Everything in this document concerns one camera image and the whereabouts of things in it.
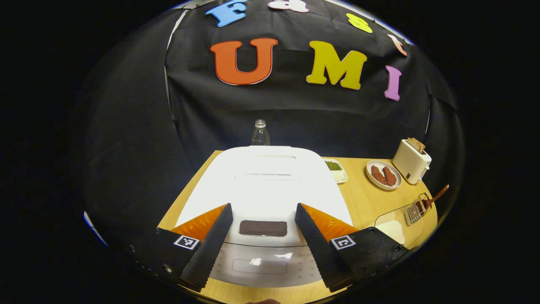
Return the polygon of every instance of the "transparent container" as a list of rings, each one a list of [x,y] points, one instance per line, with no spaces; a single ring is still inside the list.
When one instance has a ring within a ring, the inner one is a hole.
[[[255,121],[255,131],[251,136],[252,146],[270,146],[270,135],[266,130],[266,122],[264,120]]]

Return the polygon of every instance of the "letter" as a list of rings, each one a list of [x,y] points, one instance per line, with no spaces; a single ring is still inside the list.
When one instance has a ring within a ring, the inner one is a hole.
[[[364,19],[354,16],[353,14],[346,14],[346,15],[347,17],[349,17],[349,22],[356,28],[359,28],[368,33],[373,32],[373,30],[368,26],[368,23]]]
[[[247,7],[239,2],[246,2],[247,0],[232,0],[227,3],[224,3],[220,6],[216,6],[215,8],[209,10],[206,12],[205,15],[213,14],[214,17],[216,17],[219,20],[218,27],[224,27],[230,23],[233,23],[235,21],[238,21],[244,17],[246,17],[246,14],[236,13],[235,11],[245,11]]]
[[[215,73],[221,81],[231,85],[255,84],[270,75],[272,47],[278,41],[271,38],[258,38],[249,43],[257,48],[257,67],[251,72],[238,70],[236,50],[242,46],[240,41],[225,41],[210,47],[210,51],[215,54]]]
[[[392,39],[392,41],[394,42],[394,45],[396,46],[397,50],[404,54],[405,56],[407,55],[407,52],[405,52],[405,50],[403,49],[403,44],[401,44],[401,42],[399,40],[397,40],[396,37],[394,37],[394,35],[390,35],[390,34],[387,34],[388,37],[390,37]]]
[[[397,91],[400,88],[401,72],[389,65],[386,66],[386,70],[388,71],[388,89],[384,92],[384,96],[388,99],[398,101],[400,100],[400,96]]]
[[[360,75],[362,67],[367,57],[358,52],[350,51],[345,58],[340,61],[334,47],[327,42],[311,41],[309,46],[315,50],[315,60],[313,61],[313,71],[306,77],[309,83],[325,84],[325,69],[328,72],[331,84],[336,84],[341,76],[345,78],[340,82],[344,88],[353,90],[360,89]]]
[[[309,12],[306,2],[301,0],[274,0],[268,4],[273,9],[292,10],[296,12]]]

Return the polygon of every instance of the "black background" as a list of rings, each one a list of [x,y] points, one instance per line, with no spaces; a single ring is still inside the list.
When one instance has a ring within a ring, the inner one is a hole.
[[[11,194],[7,214],[13,215],[4,223],[15,220],[5,228],[8,245],[3,247],[13,253],[5,258],[2,280],[9,290],[0,296],[5,302],[188,302],[110,256],[84,223],[64,177],[66,121],[81,81],[123,37],[177,4],[38,2],[13,10],[2,4],[14,33],[4,40],[13,57],[2,62],[8,76],[2,88],[4,138],[12,143],[5,190]],[[498,190],[509,188],[516,175],[500,154],[504,138],[517,128],[502,102],[515,97],[501,82],[511,64],[498,53],[509,49],[504,38],[511,31],[509,25],[499,27],[502,8],[475,9],[469,2],[358,5],[402,32],[439,67],[460,99],[468,159],[460,199],[432,239],[406,264],[343,301],[517,295],[519,288],[507,279],[511,267],[501,262],[515,257],[503,260],[494,253],[510,246],[502,233],[508,222],[501,217],[510,196]]]

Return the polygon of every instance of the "wooden table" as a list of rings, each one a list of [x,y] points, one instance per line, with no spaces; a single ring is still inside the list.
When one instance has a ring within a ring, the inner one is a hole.
[[[191,192],[195,188],[195,185],[197,185],[210,163],[221,152],[222,151],[215,151],[208,160],[206,160],[199,171],[197,171],[162,218],[158,225],[159,228],[170,230],[176,226],[178,216],[191,195]],[[372,159],[344,157],[323,158],[333,158],[338,160],[347,173],[347,182],[339,184],[338,186],[345,203],[347,204],[347,208],[349,209],[353,226],[357,229],[373,226],[379,215],[412,203],[418,198],[420,193],[425,192],[431,197],[429,190],[422,181],[416,185],[411,185],[403,179],[401,186],[393,191],[386,191],[376,187],[368,179],[366,173],[366,165]],[[391,160],[380,159],[380,161],[392,163]],[[409,246],[409,248],[419,246],[435,230],[435,227],[437,226],[437,210],[434,203],[432,206],[432,209],[423,217],[424,230],[422,235]],[[281,304],[289,304],[316,301],[339,293],[344,289],[331,293],[328,291],[328,288],[326,288],[322,280],[302,286],[259,288],[240,286],[209,278],[206,287],[203,288],[200,293],[196,293],[189,289],[187,290],[203,297],[212,298],[225,303],[243,304],[265,299],[275,299]]]

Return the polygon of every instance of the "white toaster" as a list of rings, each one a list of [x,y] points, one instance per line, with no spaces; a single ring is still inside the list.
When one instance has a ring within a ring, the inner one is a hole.
[[[429,170],[431,156],[426,151],[420,154],[407,143],[407,140],[401,140],[392,163],[408,183],[416,184],[422,180],[426,171]]]

